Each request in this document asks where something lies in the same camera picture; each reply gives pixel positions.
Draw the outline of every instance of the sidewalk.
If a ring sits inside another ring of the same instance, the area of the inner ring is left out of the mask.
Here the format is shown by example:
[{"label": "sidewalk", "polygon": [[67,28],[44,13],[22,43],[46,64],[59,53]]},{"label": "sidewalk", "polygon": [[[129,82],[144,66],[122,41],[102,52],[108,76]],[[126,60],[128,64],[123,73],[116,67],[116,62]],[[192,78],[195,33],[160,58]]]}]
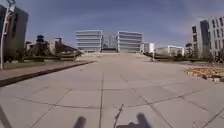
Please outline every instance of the sidewalk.
[{"label": "sidewalk", "polygon": [[92,62],[93,61],[61,62],[36,67],[3,70],[0,71],[0,87],[36,76],[57,72],[60,70],[85,65]]}]

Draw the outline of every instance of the walkway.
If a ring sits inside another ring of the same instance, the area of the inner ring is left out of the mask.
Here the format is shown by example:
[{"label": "walkway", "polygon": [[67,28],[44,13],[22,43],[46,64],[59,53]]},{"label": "walkway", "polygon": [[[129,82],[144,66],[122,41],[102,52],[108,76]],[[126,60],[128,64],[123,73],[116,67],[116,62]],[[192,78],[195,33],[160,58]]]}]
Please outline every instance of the walkway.
[{"label": "walkway", "polygon": [[98,62],[0,88],[13,127],[223,128],[223,84],[137,54],[92,58]]}]

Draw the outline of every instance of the pole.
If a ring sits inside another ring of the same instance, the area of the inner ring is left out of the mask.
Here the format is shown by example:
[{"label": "pole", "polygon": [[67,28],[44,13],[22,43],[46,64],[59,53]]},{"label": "pole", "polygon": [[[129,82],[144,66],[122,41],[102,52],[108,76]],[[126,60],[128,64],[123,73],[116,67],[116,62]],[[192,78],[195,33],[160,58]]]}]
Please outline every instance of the pole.
[{"label": "pole", "polygon": [[4,40],[5,40],[5,30],[6,30],[6,24],[8,22],[8,15],[9,15],[9,9],[11,7],[11,4],[9,4],[9,7],[6,10],[5,13],[5,19],[3,23],[3,29],[2,29],[2,36],[1,36],[1,70],[4,69]]}]

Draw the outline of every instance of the white building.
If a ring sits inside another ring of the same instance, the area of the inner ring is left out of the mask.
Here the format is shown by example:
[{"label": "white building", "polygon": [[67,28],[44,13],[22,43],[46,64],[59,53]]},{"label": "white building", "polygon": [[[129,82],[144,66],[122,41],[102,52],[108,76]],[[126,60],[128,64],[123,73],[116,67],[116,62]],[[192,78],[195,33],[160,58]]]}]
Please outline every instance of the white building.
[{"label": "white building", "polygon": [[78,49],[85,52],[100,52],[102,49],[102,30],[84,30],[76,32]]},{"label": "white building", "polygon": [[200,21],[192,27],[192,33],[195,56],[206,58],[211,53],[216,57],[224,48],[224,17]]},{"label": "white building", "polygon": [[224,48],[224,17],[216,17],[208,20],[211,39],[211,53],[218,56],[219,51]]},{"label": "white building", "polygon": [[140,52],[142,33],[119,31],[117,35],[119,52]]},{"label": "white building", "polygon": [[154,52],[154,43],[143,43],[141,52],[153,53]]},{"label": "white building", "polygon": [[184,51],[183,47],[168,45],[166,47],[156,48],[155,53],[165,56],[177,56],[178,54],[184,56]]}]

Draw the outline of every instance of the high-rise building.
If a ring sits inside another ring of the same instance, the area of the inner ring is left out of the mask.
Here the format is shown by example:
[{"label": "high-rise building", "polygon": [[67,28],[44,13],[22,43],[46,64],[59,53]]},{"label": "high-rise building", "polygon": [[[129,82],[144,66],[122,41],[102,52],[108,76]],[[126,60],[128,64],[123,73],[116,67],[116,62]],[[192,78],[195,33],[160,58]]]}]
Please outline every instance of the high-rise building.
[{"label": "high-rise building", "polygon": [[209,22],[203,20],[192,27],[193,54],[195,57],[203,58],[208,56],[210,51]]},{"label": "high-rise building", "polygon": [[198,22],[192,27],[193,52],[199,58],[219,56],[224,48],[224,17]]},{"label": "high-rise building", "polygon": [[[0,38],[2,35],[3,23],[6,8],[0,6]],[[26,27],[28,22],[28,13],[15,7],[12,16],[7,24],[7,34],[5,35],[4,55],[15,58],[18,50],[25,48]]]},{"label": "high-rise building", "polygon": [[76,32],[78,49],[84,52],[100,52],[102,49],[102,30],[84,30]]},{"label": "high-rise building", "polygon": [[216,17],[208,20],[211,39],[211,53],[219,56],[220,50],[224,48],[224,17]]},{"label": "high-rise building", "polygon": [[119,52],[140,52],[142,33],[119,31],[117,35]]}]

